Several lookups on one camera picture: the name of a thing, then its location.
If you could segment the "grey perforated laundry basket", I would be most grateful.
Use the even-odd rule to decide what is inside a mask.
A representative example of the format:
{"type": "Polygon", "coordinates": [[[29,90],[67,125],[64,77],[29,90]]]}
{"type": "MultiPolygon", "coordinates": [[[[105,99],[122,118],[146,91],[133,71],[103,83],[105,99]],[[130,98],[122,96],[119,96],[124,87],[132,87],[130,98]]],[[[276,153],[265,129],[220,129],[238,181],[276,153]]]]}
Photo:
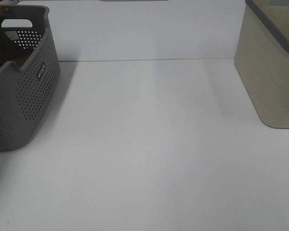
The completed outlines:
{"type": "Polygon", "coordinates": [[[31,52],[18,67],[0,67],[0,152],[26,145],[55,91],[60,65],[45,6],[0,3],[1,27],[14,45],[31,52]]]}

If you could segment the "beige plastic bin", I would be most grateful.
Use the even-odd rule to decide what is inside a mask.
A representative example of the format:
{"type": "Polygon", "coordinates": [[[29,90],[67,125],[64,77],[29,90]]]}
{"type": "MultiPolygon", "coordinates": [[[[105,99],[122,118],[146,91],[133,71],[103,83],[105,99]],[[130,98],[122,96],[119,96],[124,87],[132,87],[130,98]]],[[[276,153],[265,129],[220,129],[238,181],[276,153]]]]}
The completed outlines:
{"type": "Polygon", "coordinates": [[[289,128],[289,0],[247,0],[234,64],[260,120],[289,128]]]}

